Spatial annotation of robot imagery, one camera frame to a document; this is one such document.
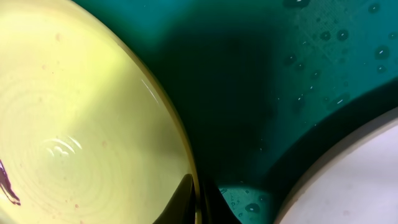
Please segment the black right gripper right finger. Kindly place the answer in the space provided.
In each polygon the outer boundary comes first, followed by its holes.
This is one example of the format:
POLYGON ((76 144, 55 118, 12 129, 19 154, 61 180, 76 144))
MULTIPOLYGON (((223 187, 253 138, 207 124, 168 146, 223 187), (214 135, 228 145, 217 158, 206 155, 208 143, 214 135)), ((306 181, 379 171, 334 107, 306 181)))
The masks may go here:
POLYGON ((200 210, 202 224, 241 224, 211 180, 201 182, 200 210))

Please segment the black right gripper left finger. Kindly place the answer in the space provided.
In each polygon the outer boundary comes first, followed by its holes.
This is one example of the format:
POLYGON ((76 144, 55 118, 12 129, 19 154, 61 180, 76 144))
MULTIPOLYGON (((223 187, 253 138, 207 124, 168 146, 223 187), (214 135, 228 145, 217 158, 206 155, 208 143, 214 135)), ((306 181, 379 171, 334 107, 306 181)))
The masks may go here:
POLYGON ((195 209, 193 177, 186 174, 154 224, 195 224, 195 209))

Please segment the yellow-green plate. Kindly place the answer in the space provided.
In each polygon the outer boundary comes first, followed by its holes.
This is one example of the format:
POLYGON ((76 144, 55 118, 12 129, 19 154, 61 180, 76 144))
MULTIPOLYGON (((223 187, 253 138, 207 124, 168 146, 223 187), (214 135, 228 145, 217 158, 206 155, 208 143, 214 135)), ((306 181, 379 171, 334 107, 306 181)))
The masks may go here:
POLYGON ((153 223, 187 137, 152 74, 72 1, 1 1, 1 222, 153 223))

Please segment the white plate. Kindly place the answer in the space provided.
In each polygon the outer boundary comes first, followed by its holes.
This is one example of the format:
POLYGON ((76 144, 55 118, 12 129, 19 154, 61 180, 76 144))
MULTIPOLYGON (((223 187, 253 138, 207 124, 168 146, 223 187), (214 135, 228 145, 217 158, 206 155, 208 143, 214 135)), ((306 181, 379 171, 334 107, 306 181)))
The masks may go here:
POLYGON ((289 192, 276 224, 397 224, 397 109, 321 156, 289 192))

